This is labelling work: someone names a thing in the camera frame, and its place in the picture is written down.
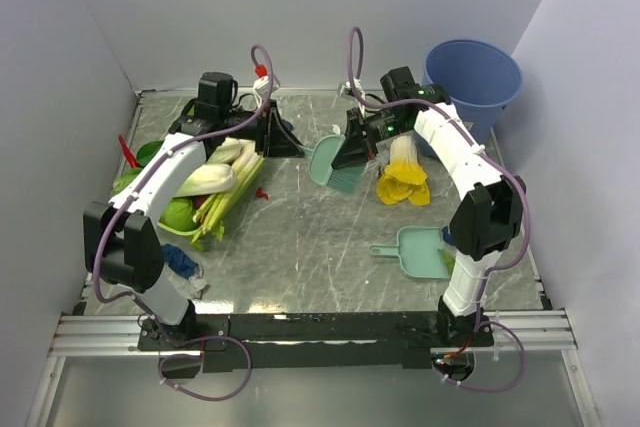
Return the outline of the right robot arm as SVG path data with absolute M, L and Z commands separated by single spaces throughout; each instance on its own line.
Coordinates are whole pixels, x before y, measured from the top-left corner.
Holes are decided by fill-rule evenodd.
M 358 105 L 347 114 L 332 172 L 346 174 L 364 166 L 377 156 L 378 143 L 408 132 L 434 151 L 460 197 L 448 225 L 457 249 L 455 264 L 436 330 L 444 343 L 459 345 L 485 326 L 482 304 L 489 276 L 503 270 L 499 259 L 511 241 L 528 232 L 525 186 L 486 155 L 440 85 L 417 84 L 407 67 L 389 71 L 381 84 L 386 101 L 371 104 L 357 72 L 348 72 L 346 86 Z

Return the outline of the teal dustpan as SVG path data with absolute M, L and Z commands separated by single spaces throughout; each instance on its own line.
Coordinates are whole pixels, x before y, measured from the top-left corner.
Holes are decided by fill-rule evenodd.
M 424 280 L 450 278 L 442 250 L 440 230 L 424 226 L 402 227 L 394 245 L 372 244 L 368 249 L 373 257 L 396 258 L 406 276 Z

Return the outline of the teal hand brush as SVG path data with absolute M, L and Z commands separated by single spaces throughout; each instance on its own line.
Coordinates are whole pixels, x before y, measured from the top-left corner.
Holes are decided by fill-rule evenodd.
M 305 156 L 309 160 L 309 176 L 316 184 L 346 195 L 354 195 L 366 165 L 341 168 L 332 166 L 344 141 L 343 135 L 325 136 L 314 147 L 306 148 Z

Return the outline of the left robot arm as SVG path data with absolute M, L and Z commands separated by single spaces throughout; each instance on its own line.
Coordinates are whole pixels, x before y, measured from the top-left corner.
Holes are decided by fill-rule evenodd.
M 203 74 L 196 97 L 171 124 L 152 160 L 119 194 L 106 203 L 90 203 L 83 213 L 85 263 L 97 300 L 109 304 L 130 298 L 176 349 L 195 342 L 198 325 L 193 303 L 163 273 L 164 254 L 156 233 L 162 213 L 227 137 L 254 142 L 263 157 L 304 154 L 271 98 L 275 75 L 263 64 L 256 72 L 253 90 L 259 106 L 253 112 L 233 108 L 230 75 Z

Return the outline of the white scrap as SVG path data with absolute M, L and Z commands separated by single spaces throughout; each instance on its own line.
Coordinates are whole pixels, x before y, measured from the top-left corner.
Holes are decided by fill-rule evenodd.
M 208 282 L 200 270 L 195 271 L 194 274 L 188 278 L 188 282 L 194 297 L 200 297 L 203 291 L 208 287 Z

